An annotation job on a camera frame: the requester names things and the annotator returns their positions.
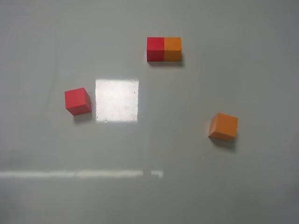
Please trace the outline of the red template cube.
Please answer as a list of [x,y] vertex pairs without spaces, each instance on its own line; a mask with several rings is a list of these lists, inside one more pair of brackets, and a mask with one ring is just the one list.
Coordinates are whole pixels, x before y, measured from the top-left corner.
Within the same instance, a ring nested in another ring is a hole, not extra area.
[[164,60],[164,38],[147,38],[147,62],[162,62]]

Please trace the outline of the orange template cube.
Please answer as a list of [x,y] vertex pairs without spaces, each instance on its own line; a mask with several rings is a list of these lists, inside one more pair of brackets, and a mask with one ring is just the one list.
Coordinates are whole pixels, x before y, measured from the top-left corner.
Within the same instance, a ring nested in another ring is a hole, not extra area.
[[182,42],[180,37],[164,38],[164,61],[179,62],[182,54]]

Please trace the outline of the loose red cube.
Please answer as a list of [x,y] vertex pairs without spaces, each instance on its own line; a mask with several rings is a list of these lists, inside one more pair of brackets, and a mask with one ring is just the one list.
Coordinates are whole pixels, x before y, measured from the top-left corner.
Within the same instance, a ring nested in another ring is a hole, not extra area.
[[90,96],[85,88],[79,88],[64,92],[65,108],[73,116],[92,112]]

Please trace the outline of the loose orange cube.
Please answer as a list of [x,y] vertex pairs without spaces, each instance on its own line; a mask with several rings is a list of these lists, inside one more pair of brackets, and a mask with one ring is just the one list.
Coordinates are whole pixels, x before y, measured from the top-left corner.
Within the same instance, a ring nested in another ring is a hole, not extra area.
[[237,136],[238,118],[217,113],[210,122],[208,137],[222,140],[234,141]]

